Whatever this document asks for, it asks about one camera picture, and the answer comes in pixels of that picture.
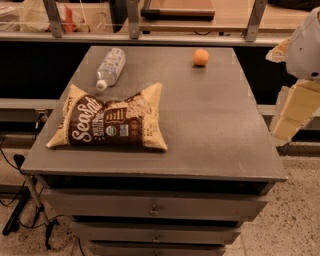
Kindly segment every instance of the white robot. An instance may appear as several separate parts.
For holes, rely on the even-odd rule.
[[[286,61],[287,72],[298,78],[291,88],[282,87],[269,127],[272,143],[283,146],[320,107],[320,7],[309,13],[289,40],[269,52],[270,58]]]

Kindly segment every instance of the chip bag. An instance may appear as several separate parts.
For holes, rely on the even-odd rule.
[[[167,150],[159,127],[162,84],[156,83],[124,101],[103,101],[71,85],[64,119],[47,147],[133,144]]]

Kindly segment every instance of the drawer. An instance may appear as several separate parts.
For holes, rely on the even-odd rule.
[[[135,223],[79,223],[71,229],[85,240],[108,240],[146,243],[231,244],[240,229],[231,227],[202,227]]]
[[[100,256],[222,256],[225,252],[222,246],[89,242],[88,247]]]
[[[49,190],[43,197],[63,215],[252,221],[263,196],[154,191]]]

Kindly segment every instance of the floor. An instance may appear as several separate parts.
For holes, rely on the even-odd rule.
[[[3,144],[8,160],[16,153],[26,155],[31,138],[19,139],[19,146]],[[269,204],[251,223],[241,227],[241,235],[227,246],[225,256],[318,256],[320,255],[320,147],[319,144],[292,143],[280,152],[288,181],[276,184],[267,195]],[[0,156],[0,184],[18,185],[23,177]],[[0,230],[4,229],[16,202],[9,207],[0,205]],[[44,202],[49,218],[55,211]],[[30,226],[35,204],[29,200],[20,215],[20,222]],[[45,227],[35,229],[20,226],[7,236],[0,235],[0,256],[91,256],[86,242],[80,241],[69,229],[70,220],[58,217],[49,244],[45,246]]]

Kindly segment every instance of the plastic water bottle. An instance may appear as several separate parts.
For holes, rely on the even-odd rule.
[[[124,51],[119,48],[112,48],[97,70],[97,89],[104,91],[108,86],[115,85],[125,63],[126,55]]]

